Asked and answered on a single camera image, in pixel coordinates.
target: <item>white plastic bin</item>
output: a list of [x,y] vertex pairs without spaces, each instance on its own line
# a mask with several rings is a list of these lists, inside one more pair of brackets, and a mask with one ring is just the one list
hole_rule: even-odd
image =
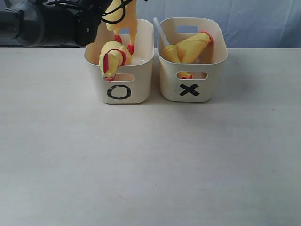
[[[160,24],[170,44],[176,44],[201,31],[208,32],[212,36],[213,43],[206,47],[196,64],[177,64],[165,60],[162,57],[163,41],[158,36],[162,95],[170,101],[208,101],[219,83],[224,61],[228,57],[219,25],[206,18],[168,18]],[[178,33],[178,27],[182,26],[193,26],[197,31],[195,33]],[[193,79],[179,79],[178,72],[189,72],[193,74]]]
[[[120,35],[127,47],[129,35]],[[108,41],[114,40],[114,33],[101,23],[97,38],[88,45],[85,59],[92,77],[96,93],[101,101],[108,104],[137,104],[145,101],[151,92],[152,61],[154,57],[154,28],[151,22],[138,19],[138,31],[135,39],[135,51],[129,65],[120,66],[114,81],[106,81],[99,68],[99,55]]]

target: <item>x symbol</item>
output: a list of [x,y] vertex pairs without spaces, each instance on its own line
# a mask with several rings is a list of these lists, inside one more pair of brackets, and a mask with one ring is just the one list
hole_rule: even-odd
[[182,93],[180,93],[180,96],[184,96],[184,95],[186,95],[188,93],[191,93],[194,96],[198,96],[199,95],[199,92],[197,92],[197,91],[194,90],[195,88],[198,87],[197,84],[193,84],[190,87],[185,86],[184,84],[181,84],[180,87],[184,89],[184,91]]

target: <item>light blue backdrop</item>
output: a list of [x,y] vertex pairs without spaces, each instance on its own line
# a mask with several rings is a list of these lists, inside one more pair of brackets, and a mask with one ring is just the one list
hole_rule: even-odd
[[138,0],[138,17],[215,20],[228,48],[301,48],[301,0]]

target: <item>o symbol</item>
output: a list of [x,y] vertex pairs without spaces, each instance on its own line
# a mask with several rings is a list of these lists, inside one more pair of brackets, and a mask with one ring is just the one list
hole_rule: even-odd
[[[123,96],[123,97],[115,97],[115,96],[113,96],[112,95],[112,91],[115,89],[115,88],[117,88],[117,87],[124,87],[124,88],[126,88],[127,89],[127,94],[125,95],[125,96]],[[114,99],[114,100],[125,100],[125,99],[128,99],[131,95],[132,95],[132,91],[131,91],[131,89],[128,87],[128,86],[125,86],[125,85],[114,85],[114,86],[112,86],[112,87],[110,87],[109,89],[108,89],[108,96],[110,97],[110,98],[112,98],[112,99]]]

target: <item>white table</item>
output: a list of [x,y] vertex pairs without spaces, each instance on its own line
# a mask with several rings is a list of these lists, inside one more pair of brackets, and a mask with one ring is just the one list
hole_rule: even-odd
[[1,226],[300,226],[301,49],[229,49],[214,98],[96,97],[84,49],[0,49]]

